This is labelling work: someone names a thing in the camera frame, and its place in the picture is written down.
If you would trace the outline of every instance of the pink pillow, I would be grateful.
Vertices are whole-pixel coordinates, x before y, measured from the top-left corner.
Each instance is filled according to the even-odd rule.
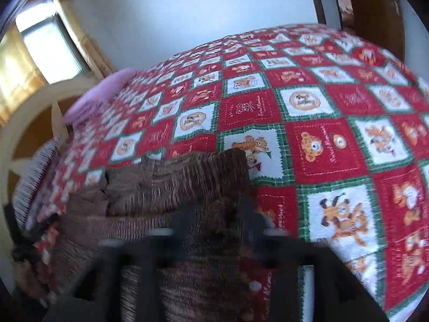
[[[76,125],[88,119],[103,102],[108,102],[136,76],[137,70],[126,68],[115,72],[103,79],[98,85],[92,87],[81,96],[64,114],[64,122]]]

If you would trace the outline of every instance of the wooden door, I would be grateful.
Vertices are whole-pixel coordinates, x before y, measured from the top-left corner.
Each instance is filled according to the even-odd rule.
[[[404,21],[399,0],[351,0],[357,36],[404,60]]]

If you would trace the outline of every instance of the patchwork quilt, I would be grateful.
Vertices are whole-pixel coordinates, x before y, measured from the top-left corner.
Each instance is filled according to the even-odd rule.
[[[138,73],[77,129],[39,219],[110,166],[239,148],[267,222],[328,244],[405,321],[428,288],[428,103],[389,51],[326,25],[230,35]],[[253,301],[241,318],[266,320],[272,273],[245,248],[241,270]],[[300,284],[311,321],[311,267]]]

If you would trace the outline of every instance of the brown textured fabric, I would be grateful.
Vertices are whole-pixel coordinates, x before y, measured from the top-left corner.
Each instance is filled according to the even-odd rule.
[[[136,165],[106,171],[100,183],[70,195],[52,253],[55,289],[64,292],[105,239],[137,240],[168,227],[172,215],[201,205],[185,241],[188,260],[162,270],[161,293],[167,319],[236,321],[240,313],[241,229],[235,205],[248,193],[243,151],[188,153],[171,160],[143,158]],[[138,268],[124,270],[121,314],[134,321]]]

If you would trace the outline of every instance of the window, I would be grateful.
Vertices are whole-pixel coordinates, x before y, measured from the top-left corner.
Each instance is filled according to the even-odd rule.
[[[16,26],[48,83],[73,78],[87,69],[50,1],[21,12]]]

